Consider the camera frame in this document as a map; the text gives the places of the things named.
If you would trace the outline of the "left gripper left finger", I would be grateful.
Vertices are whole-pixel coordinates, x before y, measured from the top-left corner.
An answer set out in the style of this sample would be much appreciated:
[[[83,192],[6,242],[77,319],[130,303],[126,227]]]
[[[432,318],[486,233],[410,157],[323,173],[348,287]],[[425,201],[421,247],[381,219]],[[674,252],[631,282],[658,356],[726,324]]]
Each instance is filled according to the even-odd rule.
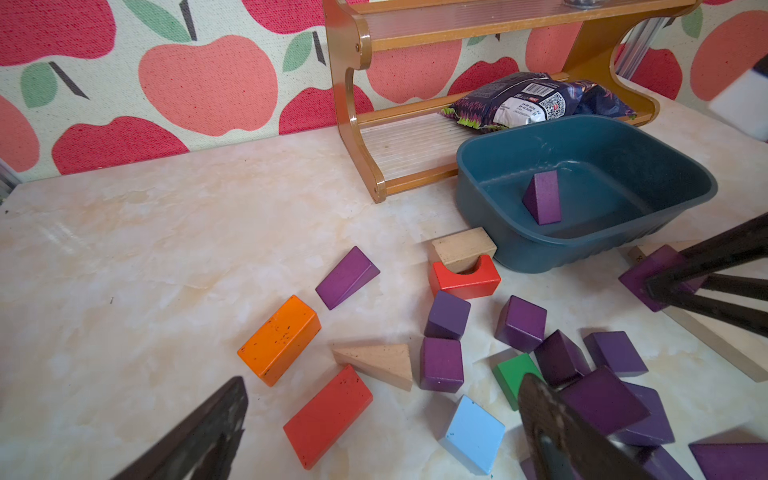
[[[227,479],[244,433],[244,380],[234,376],[117,479]]]

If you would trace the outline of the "purple triangular prism block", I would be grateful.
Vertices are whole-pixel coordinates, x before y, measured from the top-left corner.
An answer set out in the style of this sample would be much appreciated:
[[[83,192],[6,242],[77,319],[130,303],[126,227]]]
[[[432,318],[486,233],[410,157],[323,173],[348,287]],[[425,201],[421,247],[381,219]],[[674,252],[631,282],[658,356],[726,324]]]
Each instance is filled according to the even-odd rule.
[[[562,220],[558,172],[535,173],[523,196],[523,204],[538,225]]]

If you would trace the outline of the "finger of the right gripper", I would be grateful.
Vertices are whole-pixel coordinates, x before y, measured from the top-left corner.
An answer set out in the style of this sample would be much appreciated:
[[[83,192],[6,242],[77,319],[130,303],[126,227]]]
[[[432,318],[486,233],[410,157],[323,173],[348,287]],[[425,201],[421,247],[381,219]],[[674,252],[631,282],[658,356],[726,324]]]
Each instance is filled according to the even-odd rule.
[[[645,292],[656,300],[656,276],[667,275],[674,281],[689,283],[709,275],[725,275],[722,271],[767,257],[767,214],[695,244],[682,252],[684,260],[652,275],[645,281]]]
[[[656,276],[656,300],[704,315],[751,333],[767,337],[767,312],[726,301],[691,294],[680,289],[681,281]],[[767,280],[733,275],[709,275],[702,288],[739,297],[767,300]]]

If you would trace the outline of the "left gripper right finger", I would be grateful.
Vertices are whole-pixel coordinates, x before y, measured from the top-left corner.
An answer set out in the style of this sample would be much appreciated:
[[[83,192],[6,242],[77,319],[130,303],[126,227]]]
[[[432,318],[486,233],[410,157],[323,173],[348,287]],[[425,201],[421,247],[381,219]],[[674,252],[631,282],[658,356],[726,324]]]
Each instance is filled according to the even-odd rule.
[[[536,375],[523,377],[518,404],[538,479],[653,479]]]

